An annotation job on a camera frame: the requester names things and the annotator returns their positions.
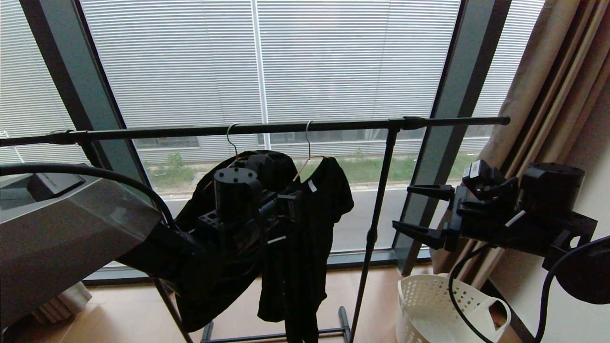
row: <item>curtain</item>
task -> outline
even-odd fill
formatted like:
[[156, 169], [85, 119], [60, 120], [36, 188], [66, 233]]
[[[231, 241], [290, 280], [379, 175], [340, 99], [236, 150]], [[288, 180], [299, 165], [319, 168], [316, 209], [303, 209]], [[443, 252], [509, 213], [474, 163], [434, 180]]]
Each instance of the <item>curtain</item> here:
[[[610, 10], [606, 1], [547, 1], [523, 53], [496, 126], [479, 159], [507, 178], [531, 162], [562, 163], [610, 73]], [[439, 228], [448, 220], [446, 213]], [[456, 251], [431, 250], [434, 273], [448, 273], [483, 243], [463, 239]], [[458, 278], [480, 288], [503, 249], [469, 261]]]
[[82, 312], [92, 295], [82, 282], [38, 307], [32, 315], [42, 324], [56, 323]]

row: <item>road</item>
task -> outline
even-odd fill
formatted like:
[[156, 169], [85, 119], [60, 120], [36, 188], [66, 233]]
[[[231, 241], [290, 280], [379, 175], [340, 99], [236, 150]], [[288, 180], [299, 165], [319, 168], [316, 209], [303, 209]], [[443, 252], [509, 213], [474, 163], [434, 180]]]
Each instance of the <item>road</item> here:
[[[400, 218], [400, 212], [403, 210], [406, 195], [405, 188], [386, 189], [379, 218], [379, 237], [375, 244], [376, 248], [389, 248], [392, 245], [395, 233], [392, 228], [392, 220]], [[354, 198], [354, 209], [345, 214], [341, 221], [335, 224], [334, 239], [332, 241], [333, 251], [363, 250], [365, 248], [367, 231], [371, 226], [371, 219], [373, 218], [373, 207], [375, 206], [377, 190], [353, 190], [352, 197]], [[175, 217], [180, 213], [187, 199], [169, 199], [165, 201]]]

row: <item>basket handle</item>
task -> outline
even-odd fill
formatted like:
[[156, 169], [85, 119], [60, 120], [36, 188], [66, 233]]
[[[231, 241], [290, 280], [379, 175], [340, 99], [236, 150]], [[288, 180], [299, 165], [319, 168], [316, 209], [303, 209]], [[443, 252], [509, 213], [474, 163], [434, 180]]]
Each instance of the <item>basket handle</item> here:
[[470, 317], [481, 311], [489, 312], [489, 308], [493, 304], [495, 304], [496, 301], [500, 302], [504, 306], [504, 309], [506, 310], [506, 322], [504, 324], [502, 324], [502, 326], [496, 330], [495, 335], [492, 338], [490, 338], [491, 341], [495, 341], [495, 342], [497, 342], [500, 339], [500, 337], [502, 337], [502, 334], [506, 330], [506, 327], [508, 327], [508, 325], [511, 324], [512, 314], [511, 314], [511, 308], [508, 306], [508, 304], [502, 299], [489, 297], [487, 300], [482, 302], [479, 306], [477, 306], [477, 308], [474, 311], [472, 311], [468, 315], [468, 317]]

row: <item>clothing rack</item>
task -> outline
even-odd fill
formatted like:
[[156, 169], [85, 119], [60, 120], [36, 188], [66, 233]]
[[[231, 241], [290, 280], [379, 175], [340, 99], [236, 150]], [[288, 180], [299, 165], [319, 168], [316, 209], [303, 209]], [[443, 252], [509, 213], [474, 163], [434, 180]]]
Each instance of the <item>clothing rack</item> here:
[[[377, 241], [377, 225], [381, 214], [381, 205], [383, 203], [384, 192], [386, 190], [387, 178], [392, 161], [392, 154], [398, 132], [401, 130], [415, 130], [433, 126], [468, 126], [468, 125], [508, 125], [510, 118], [508, 117], [493, 117], [493, 118], [420, 118], [420, 117], [403, 117], [389, 120], [367, 120], [367, 121], [319, 121], [307, 123], [277, 123], [277, 124], [247, 124], [234, 126], [211, 126], [202, 128], [165, 128], [165, 129], [120, 129], [120, 130], [105, 130], [105, 131], [55, 131], [48, 135], [38, 135], [32, 137], [14, 137], [0, 139], [0, 146], [15, 146], [15, 145], [30, 145], [39, 143], [51, 144], [80, 144], [83, 151], [95, 167], [101, 167], [99, 156], [95, 153], [93, 142], [99, 140], [115, 140], [115, 139], [142, 139], [142, 138], [158, 138], [158, 137], [187, 137], [187, 136], [204, 136], [204, 135], [225, 135], [228, 134], [229, 128], [231, 134], [264, 134], [277, 132], [305, 132], [307, 131], [341, 131], [341, 130], [357, 130], [357, 129], [387, 129], [388, 135], [386, 138], [386, 150], [384, 152], [383, 162], [381, 165], [381, 175], [379, 177], [379, 186], [375, 207], [373, 208], [373, 219], [371, 227], [367, 233], [367, 244], [365, 248], [364, 264], [362, 266], [362, 274], [360, 285], [358, 287], [358, 295], [356, 298], [356, 308], [354, 311], [354, 320], [351, 327], [348, 323], [347, 314], [343, 306], [339, 309], [339, 317], [342, 323], [341, 328], [320, 330], [321, 334], [326, 333], [342, 333], [346, 343], [353, 343], [356, 334], [356, 327], [362, 306], [362, 298], [364, 296], [364, 288], [367, 282], [368, 269], [371, 263], [371, 257]], [[193, 343], [191, 337], [183, 329], [180, 315], [176, 307], [171, 302], [171, 298], [166, 287], [161, 280], [154, 279], [154, 284], [163, 302], [167, 306], [172, 318], [180, 329], [182, 336], [187, 343]], [[244, 342], [244, 341], [261, 341], [266, 339], [277, 339], [285, 337], [285, 334], [271, 334], [263, 336], [248, 336], [230, 339], [210, 340], [212, 334], [213, 322], [208, 324], [203, 333], [201, 342], [205, 343], [225, 343], [225, 342]]]

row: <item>tile floor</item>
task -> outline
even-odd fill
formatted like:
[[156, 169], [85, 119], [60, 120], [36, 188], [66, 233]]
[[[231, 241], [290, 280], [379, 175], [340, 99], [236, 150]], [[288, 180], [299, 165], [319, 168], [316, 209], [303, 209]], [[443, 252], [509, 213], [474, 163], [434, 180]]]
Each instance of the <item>tile floor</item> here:
[[[418, 266], [414, 273], [431, 273], [430, 265]], [[356, 333], [356, 342], [396, 342], [395, 318], [398, 309], [397, 281], [394, 267], [374, 268], [368, 274], [367, 287]], [[344, 306], [350, 322], [353, 319], [360, 270], [328, 273], [328, 298], [320, 306], [318, 326], [340, 326], [338, 310]], [[151, 284], [135, 286], [91, 287], [93, 298], [76, 318], [55, 325], [33, 325], [20, 335], [19, 343], [156, 343], [183, 342], [180, 332], [161, 297]], [[258, 334], [282, 333], [283, 323], [258, 319], [260, 279], [225, 312], [214, 320], [212, 339]], [[191, 337], [199, 342], [202, 330]], [[518, 342], [512, 330], [501, 342]], [[341, 336], [320, 339], [321, 343], [341, 343]]]

